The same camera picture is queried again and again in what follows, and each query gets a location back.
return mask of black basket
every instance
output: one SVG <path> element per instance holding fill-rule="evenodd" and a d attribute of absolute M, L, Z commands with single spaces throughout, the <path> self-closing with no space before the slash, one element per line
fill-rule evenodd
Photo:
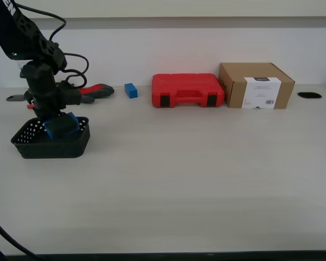
<path fill-rule="evenodd" d="M 52 140 L 43 122 L 29 120 L 11 139 L 25 159 L 77 158 L 80 157 L 90 138 L 88 118 L 77 117 L 80 130 L 62 139 Z"/>

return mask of black cable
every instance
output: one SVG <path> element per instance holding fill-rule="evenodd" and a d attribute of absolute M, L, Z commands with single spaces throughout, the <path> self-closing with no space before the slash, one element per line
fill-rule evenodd
<path fill-rule="evenodd" d="M 80 86 L 75 86 L 76 89 L 80 89 L 83 88 L 84 86 L 86 86 L 87 84 L 87 78 L 85 77 L 85 75 L 83 73 L 81 73 L 80 71 L 74 70 L 74 69 L 68 69 L 68 70 L 61 70 L 64 73 L 68 73 L 68 72 L 74 72 L 77 74 L 77 76 L 81 76 L 84 83 Z"/>
<path fill-rule="evenodd" d="M 0 235 L 6 239 L 12 246 L 17 248 L 18 250 L 22 251 L 24 254 L 26 254 L 28 257 L 33 258 L 34 260 L 38 261 L 45 261 L 44 258 L 38 257 L 34 253 L 27 250 L 25 247 L 20 245 L 16 240 L 14 240 L 1 226 L 0 226 Z"/>
<path fill-rule="evenodd" d="M 45 12 L 45 11 L 41 11 L 41 10 L 37 10 L 37 9 L 31 8 L 31 7 L 26 7 L 25 5 L 22 5 L 22 4 L 17 4 L 17 6 L 19 8 L 24 9 L 24 10 L 28 10 L 28 11 L 31 11 L 31 12 L 34 12 L 34 13 L 37 13 L 37 14 L 40 14 L 40 15 L 47 15 L 47 16 L 56 18 L 58 20 L 61 20 L 63 22 L 63 24 L 60 27 L 58 27 L 56 30 L 54 30 L 53 33 L 50 35 L 50 37 L 49 37 L 49 40 L 50 41 L 53 39 L 53 37 L 56 35 L 57 32 L 59 32 L 60 30 L 62 30 L 66 26 L 66 20 L 64 18 L 58 16 L 58 15 L 51 14 L 51 13 L 48 13 L 48 12 Z M 74 53 L 64 53 L 64 55 L 80 57 L 80 58 L 82 58 L 82 59 L 84 59 L 86 61 L 87 66 L 86 66 L 86 69 L 83 72 L 80 72 L 80 71 L 77 71 L 77 70 L 74 70 L 74 69 L 61 70 L 62 72 L 66 72 L 66 73 L 68 73 L 68 72 L 74 72 L 74 73 L 76 73 L 76 74 L 73 74 L 73 75 L 69 75 L 66 78 L 66 81 L 68 81 L 71 77 L 81 76 L 82 79 L 84 80 L 84 83 L 82 85 L 80 85 L 80 86 L 76 86 L 75 88 L 77 88 L 77 89 L 83 88 L 87 84 L 87 78 L 85 77 L 84 73 L 89 68 L 89 61 L 88 61 L 88 59 L 85 58 L 82 55 L 74 54 Z"/>
<path fill-rule="evenodd" d="M 87 66 L 86 66 L 86 69 L 82 72 L 82 74 L 85 74 L 87 71 L 88 71 L 88 68 L 89 68 L 89 61 L 86 57 L 80 55 L 80 54 L 75 54 L 75 53 L 64 53 L 64 55 L 68 55 L 68 56 L 75 56 L 75 57 L 80 57 L 82 59 L 84 59 L 87 63 Z M 76 76 L 80 76 L 79 74 L 73 74 L 73 75 L 69 75 L 67 78 L 66 78 L 66 81 L 69 81 L 69 79 L 71 77 L 76 77 Z"/>
<path fill-rule="evenodd" d="M 34 13 L 37 13 L 37 14 L 40 14 L 40 15 L 47 15 L 47 16 L 56 18 L 58 20 L 61 20 L 63 22 L 63 24 L 60 27 L 58 27 L 56 30 L 54 30 L 53 33 L 50 35 L 50 37 L 49 37 L 49 40 L 50 41 L 57 34 L 57 32 L 59 32 L 60 30 L 62 30 L 66 26 L 66 20 L 64 18 L 58 16 L 58 15 L 51 14 L 51 13 L 48 13 L 48 12 L 45 12 L 45 11 L 41 11 L 41 10 L 37 10 L 37 9 L 31 8 L 31 7 L 26 7 L 25 5 L 22 5 L 22 4 L 17 4 L 17 6 L 19 8 L 24 9 L 24 10 L 27 10 L 27 11 L 30 11 L 30 12 L 34 12 Z"/>

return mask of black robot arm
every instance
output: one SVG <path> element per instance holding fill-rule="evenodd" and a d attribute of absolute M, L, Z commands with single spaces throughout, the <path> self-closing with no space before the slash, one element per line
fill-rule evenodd
<path fill-rule="evenodd" d="M 67 65 L 58 44 L 47 40 L 14 0 L 0 0 L 0 46 L 11 60 L 40 60 L 54 74 Z"/>
<path fill-rule="evenodd" d="M 75 70 L 65 69 L 67 62 L 59 45 L 47 40 L 19 7 L 34 11 L 16 4 L 14 0 L 0 0 L 0 46 L 12 60 L 31 60 L 24 65 L 20 77 L 28 82 L 26 98 L 29 103 L 34 101 L 35 114 L 47 121 L 61 116 L 60 110 L 67 105 L 79 105 L 81 94 L 67 81 L 56 84 L 54 75 L 59 71 Z M 83 87 L 86 78 L 83 73 L 79 76 L 84 79 L 84 84 L 80 86 Z"/>

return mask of red plastic case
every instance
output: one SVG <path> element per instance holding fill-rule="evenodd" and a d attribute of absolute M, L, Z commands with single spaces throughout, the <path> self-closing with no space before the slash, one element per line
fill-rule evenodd
<path fill-rule="evenodd" d="M 219 107 L 224 91 L 210 73 L 156 74 L 152 80 L 152 105 L 175 107 L 178 103 L 198 103 L 202 107 Z"/>

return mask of white table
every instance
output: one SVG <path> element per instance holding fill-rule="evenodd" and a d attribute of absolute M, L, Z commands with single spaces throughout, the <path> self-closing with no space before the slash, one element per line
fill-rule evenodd
<path fill-rule="evenodd" d="M 296 95 L 314 90 L 323 98 Z M 150 88 L 94 105 L 78 159 L 24 160 L 30 118 L 0 94 L 0 224 L 36 253 L 326 250 L 326 90 L 285 110 L 157 109 Z M 19 254 L 0 237 L 5 254 Z"/>

